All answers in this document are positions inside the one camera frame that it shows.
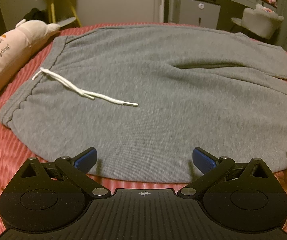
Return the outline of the grey sweatpants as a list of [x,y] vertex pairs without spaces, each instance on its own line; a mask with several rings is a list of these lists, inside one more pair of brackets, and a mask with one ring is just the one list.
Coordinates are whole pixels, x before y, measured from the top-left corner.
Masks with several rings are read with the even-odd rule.
[[201,147],[237,162],[287,169],[287,53],[242,33],[127,25],[59,36],[41,65],[87,99],[40,73],[0,110],[0,122],[47,161],[98,151],[96,174],[188,183]]

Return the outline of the grey upholstered chair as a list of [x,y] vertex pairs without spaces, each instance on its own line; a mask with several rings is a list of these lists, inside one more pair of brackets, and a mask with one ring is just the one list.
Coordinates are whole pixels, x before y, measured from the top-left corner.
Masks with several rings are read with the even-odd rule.
[[265,40],[270,40],[275,31],[282,25],[284,17],[278,15],[267,7],[257,4],[255,9],[245,8],[242,18],[232,17],[233,28],[235,25],[250,31]]

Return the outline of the pink plush pillow toy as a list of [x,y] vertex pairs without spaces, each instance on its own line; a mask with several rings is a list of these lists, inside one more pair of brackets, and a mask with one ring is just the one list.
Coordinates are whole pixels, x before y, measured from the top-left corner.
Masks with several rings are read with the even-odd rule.
[[22,20],[0,36],[0,91],[59,30],[56,23]]

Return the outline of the grey bedside cabinet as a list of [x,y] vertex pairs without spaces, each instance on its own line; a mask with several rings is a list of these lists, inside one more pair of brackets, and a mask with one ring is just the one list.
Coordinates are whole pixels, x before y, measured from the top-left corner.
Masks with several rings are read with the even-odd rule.
[[206,0],[174,0],[172,22],[216,29],[221,6]]

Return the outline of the black bag on floor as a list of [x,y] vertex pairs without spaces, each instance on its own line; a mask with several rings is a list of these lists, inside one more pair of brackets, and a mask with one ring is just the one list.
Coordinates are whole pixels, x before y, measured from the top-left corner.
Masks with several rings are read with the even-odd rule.
[[23,17],[23,19],[27,21],[39,20],[49,24],[46,12],[44,10],[39,10],[38,8],[32,8],[31,11]]

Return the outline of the yellow side table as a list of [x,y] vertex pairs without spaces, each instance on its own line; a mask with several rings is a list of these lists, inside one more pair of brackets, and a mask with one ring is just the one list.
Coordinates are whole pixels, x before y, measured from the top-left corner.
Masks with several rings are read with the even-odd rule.
[[76,0],[37,0],[44,1],[47,6],[49,23],[56,23],[62,29],[81,27],[82,24],[76,12]]

